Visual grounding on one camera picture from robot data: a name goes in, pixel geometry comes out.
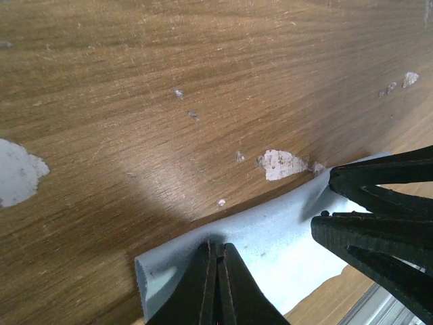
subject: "wood grain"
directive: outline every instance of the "wood grain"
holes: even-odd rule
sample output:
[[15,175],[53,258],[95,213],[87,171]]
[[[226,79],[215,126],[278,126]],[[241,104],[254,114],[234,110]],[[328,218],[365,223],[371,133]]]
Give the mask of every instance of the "wood grain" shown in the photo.
[[[4,1],[0,35],[13,46],[0,49],[0,137],[51,173],[37,195],[0,210],[1,322],[140,318],[134,256],[311,178],[266,182],[256,166],[265,150],[332,166],[431,144],[424,9],[424,0]],[[420,78],[402,89],[407,71]],[[317,292],[348,303],[314,324],[350,308],[347,281],[366,283],[327,282]],[[309,298],[294,324],[338,309]]]
[[348,266],[331,278],[286,315],[290,324],[328,325],[338,322],[370,288],[373,282]]

